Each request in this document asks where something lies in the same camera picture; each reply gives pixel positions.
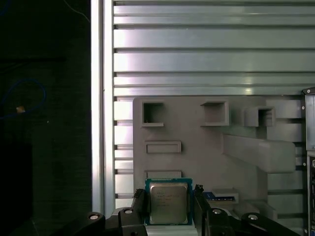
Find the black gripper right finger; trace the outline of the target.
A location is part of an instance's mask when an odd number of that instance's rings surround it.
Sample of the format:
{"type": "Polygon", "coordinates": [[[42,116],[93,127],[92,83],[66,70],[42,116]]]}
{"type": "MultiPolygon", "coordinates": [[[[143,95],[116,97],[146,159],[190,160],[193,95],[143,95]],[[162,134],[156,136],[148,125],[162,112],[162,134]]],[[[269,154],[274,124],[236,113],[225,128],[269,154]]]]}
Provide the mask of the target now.
{"type": "Polygon", "coordinates": [[[199,236],[296,236],[293,230],[254,212],[240,219],[220,208],[212,208],[197,184],[193,191],[193,222],[199,236]]]}

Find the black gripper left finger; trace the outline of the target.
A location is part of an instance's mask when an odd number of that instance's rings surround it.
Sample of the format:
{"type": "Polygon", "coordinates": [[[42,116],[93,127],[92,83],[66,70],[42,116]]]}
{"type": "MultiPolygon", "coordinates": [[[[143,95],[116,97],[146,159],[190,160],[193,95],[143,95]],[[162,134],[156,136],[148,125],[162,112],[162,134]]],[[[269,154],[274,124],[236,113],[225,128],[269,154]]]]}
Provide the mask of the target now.
{"type": "Polygon", "coordinates": [[[85,216],[64,225],[52,233],[53,236],[146,236],[145,217],[148,197],[144,189],[137,189],[130,207],[117,210],[109,218],[99,212],[85,216]]]}

